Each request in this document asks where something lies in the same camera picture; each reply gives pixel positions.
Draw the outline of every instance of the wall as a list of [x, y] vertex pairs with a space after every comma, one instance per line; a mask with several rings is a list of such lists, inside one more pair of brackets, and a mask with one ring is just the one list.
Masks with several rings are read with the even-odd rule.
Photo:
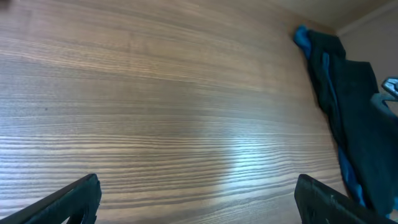
[[[340, 36], [347, 59], [370, 62], [378, 84], [398, 77], [398, 7]], [[398, 103], [392, 103], [398, 111]]]
[[270, 0], [307, 19], [335, 30], [392, 0]]

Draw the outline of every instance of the wooden tabletop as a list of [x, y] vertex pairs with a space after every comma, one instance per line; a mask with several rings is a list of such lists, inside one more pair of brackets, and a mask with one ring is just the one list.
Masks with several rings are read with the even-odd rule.
[[0, 217], [89, 173], [96, 223], [301, 223], [343, 192], [327, 119], [264, 0], [15, 0], [0, 9]]

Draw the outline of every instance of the clothing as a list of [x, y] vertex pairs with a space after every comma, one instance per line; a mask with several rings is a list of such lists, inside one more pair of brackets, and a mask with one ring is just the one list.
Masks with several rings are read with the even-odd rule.
[[[346, 60], [338, 37], [312, 30], [307, 35], [311, 42], [308, 72], [339, 145], [343, 178], [359, 203], [365, 202], [381, 215], [389, 214], [398, 196], [394, 163], [398, 128], [371, 104], [378, 88], [370, 63]], [[360, 185], [351, 181], [355, 179]]]

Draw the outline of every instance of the wood grain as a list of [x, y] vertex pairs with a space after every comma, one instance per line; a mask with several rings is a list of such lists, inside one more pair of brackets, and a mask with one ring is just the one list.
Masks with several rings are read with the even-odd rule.
[[88, 173], [97, 223], [300, 223], [343, 190], [294, 28], [262, 0], [20, 0], [0, 11], [0, 217]]

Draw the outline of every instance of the brown wooden surface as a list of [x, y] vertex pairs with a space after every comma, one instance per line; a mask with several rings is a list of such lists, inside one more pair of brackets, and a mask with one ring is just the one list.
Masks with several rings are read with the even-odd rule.
[[0, 10], [0, 217], [88, 173], [97, 223], [300, 223], [343, 191], [294, 28], [264, 0], [20, 0]]

